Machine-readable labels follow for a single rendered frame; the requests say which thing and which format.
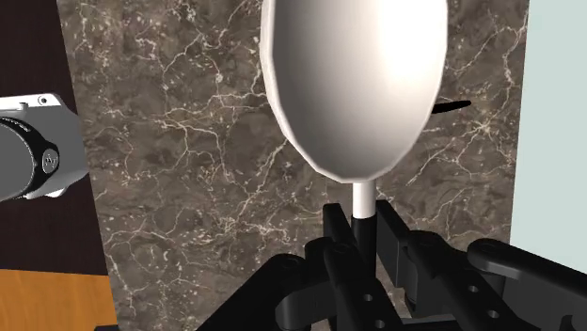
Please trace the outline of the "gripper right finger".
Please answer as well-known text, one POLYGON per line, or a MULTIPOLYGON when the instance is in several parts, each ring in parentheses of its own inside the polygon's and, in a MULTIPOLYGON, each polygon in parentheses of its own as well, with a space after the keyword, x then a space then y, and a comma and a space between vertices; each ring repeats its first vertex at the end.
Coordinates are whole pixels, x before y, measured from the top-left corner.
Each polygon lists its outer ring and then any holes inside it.
POLYGON ((451 314, 462 331, 587 331, 587 275, 498 240, 467 250, 411 230, 376 203, 377 253, 415 318, 451 314))

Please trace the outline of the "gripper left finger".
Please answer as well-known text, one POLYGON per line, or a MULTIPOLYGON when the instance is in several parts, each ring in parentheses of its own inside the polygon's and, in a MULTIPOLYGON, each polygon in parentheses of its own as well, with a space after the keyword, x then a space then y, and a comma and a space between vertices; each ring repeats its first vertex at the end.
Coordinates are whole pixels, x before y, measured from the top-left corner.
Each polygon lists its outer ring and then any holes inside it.
POLYGON ((323 230, 304 258, 265 262, 197 331, 310 331, 327 319, 334 331, 404 331, 340 204, 323 207, 323 230))

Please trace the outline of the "white spoon with black handle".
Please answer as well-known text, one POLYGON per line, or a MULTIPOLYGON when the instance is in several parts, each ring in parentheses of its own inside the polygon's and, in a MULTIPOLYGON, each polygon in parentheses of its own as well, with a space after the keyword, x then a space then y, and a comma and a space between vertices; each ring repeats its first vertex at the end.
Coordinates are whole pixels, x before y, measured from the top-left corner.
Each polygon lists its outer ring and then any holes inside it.
POLYGON ((260 61, 278 126, 318 173, 352 187, 359 251, 375 266, 376 180, 432 114, 447 0, 262 0, 260 61))

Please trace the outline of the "thin black stick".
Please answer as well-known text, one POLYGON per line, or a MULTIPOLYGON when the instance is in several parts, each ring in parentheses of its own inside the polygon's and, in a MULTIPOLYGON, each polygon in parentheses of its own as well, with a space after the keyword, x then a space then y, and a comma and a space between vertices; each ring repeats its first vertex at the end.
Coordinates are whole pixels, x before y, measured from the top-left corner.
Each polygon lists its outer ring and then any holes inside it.
POLYGON ((453 101, 436 103, 432 109, 433 114, 451 112, 471 105, 471 101, 453 101))

